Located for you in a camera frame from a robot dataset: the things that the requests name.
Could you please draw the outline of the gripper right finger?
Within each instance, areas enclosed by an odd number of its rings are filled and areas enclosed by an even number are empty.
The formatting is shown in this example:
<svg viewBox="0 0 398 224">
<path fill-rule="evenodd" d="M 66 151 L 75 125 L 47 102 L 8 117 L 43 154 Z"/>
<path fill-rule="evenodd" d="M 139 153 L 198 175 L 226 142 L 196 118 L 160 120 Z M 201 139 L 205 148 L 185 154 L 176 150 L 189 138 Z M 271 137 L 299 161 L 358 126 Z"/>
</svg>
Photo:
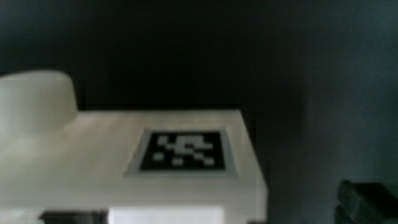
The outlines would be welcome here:
<svg viewBox="0 0 398 224">
<path fill-rule="evenodd" d="M 398 224 L 398 198 L 381 183 L 342 181 L 335 224 Z"/>
</svg>

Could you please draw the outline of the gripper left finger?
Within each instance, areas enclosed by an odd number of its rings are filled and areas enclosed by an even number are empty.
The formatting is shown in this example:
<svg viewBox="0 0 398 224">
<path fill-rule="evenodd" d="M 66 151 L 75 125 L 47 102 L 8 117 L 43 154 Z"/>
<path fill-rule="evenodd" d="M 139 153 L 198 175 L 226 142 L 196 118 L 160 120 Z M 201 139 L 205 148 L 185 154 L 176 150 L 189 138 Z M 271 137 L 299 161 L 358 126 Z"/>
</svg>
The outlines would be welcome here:
<svg viewBox="0 0 398 224">
<path fill-rule="evenodd" d="M 45 224 L 109 224 L 107 210 L 47 210 L 40 216 Z"/>
</svg>

